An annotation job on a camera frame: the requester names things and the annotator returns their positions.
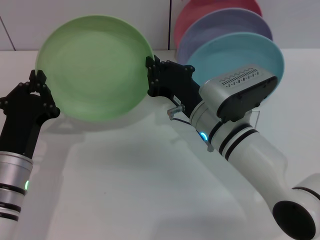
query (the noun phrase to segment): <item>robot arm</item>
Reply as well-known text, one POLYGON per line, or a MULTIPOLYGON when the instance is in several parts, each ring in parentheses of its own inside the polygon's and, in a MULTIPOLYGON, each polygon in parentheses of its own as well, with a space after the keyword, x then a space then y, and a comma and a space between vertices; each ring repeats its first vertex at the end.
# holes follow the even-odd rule
POLYGON ((279 227, 296 240, 320 235, 319 175, 291 189, 284 178, 286 157, 250 124, 252 109, 276 88, 278 79, 249 65, 197 85, 190 65, 146 59, 148 94, 169 98, 208 145, 216 149, 261 194, 279 227))
POLYGON ((29 80, 0 98, 0 109, 6 115, 0 135, 0 240, 11 240, 15 231, 40 128, 60 114, 44 73, 39 70, 36 75, 33 70, 29 80))

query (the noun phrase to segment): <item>green plate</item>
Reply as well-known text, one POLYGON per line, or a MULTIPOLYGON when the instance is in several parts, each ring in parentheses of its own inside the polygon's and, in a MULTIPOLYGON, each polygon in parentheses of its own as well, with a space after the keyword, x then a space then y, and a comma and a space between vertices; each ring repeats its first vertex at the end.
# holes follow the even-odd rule
POLYGON ((106 121, 133 109, 148 91, 146 57, 152 49, 127 22, 84 16, 59 27, 38 52, 53 99, 63 113, 106 121))

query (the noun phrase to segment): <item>white table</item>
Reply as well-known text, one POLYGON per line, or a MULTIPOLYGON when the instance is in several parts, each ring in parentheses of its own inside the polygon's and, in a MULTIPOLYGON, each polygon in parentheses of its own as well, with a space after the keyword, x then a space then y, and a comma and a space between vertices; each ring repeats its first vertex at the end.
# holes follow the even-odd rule
MULTIPOLYGON (((173 51, 155 54, 174 61, 173 51)), ((283 54, 257 129, 288 157, 294 186, 320 172, 320 49, 283 54)), ((28 80, 36 55, 0 52, 0 96, 28 80)), ((289 240, 254 188, 191 126, 169 120, 172 106, 146 96, 112 122, 45 123, 15 239, 289 240)))

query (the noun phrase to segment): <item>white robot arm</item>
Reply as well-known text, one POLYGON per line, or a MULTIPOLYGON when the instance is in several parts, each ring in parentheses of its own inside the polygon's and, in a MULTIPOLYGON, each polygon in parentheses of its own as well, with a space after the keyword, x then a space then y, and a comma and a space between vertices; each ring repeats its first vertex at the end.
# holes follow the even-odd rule
POLYGON ((287 185, 286 157, 250 124, 252 109, 276 88, 278 79, 256 65, 247 65, 208 80, 192 80, 193 66, 147 57, 151 97, 169 98, 197 130, 208 151, 216 149, 261 194, 279 227, 291 238, 320 235, 320 174, 296 187, 287 185))

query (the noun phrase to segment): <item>cable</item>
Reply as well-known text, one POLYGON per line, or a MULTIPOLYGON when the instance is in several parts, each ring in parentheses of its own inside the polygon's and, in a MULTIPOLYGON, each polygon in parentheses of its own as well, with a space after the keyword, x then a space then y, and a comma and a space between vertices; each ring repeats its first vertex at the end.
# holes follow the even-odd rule
POLYGON ((181 123, 191 125, 190 122, 187 122, 187 121, 182 120, 182 119, 179 119, 179 118, 175 118, 175 117, 174 117, 172 120, 176 120, 176 121, 179 121, 179 122, 181 122, 181 123))

